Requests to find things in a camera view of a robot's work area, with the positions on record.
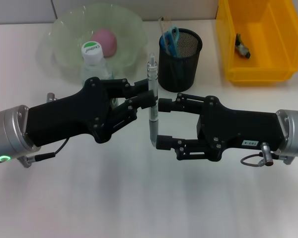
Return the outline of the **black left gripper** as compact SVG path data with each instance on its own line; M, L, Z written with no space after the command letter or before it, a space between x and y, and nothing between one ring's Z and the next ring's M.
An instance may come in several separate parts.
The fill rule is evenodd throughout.
M131 85L126 78L85 82L74 95L32 107L28 111L26 134L36 146L44 146L80 134L97 143L137 119L138 108L154 106L156 100L147 79ZM133 97L110 111L109 97Z

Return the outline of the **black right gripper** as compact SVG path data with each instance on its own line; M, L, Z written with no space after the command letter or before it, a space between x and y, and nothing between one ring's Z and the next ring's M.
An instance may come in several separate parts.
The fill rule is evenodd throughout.
M200 113L198 139L180 139L158 135L156 149L174 149L177 160L219 161L229 148L260 150L267 143L276 151L284 141L276 113L232 110L215 96L178 93L175 101L159 98L158 111Z

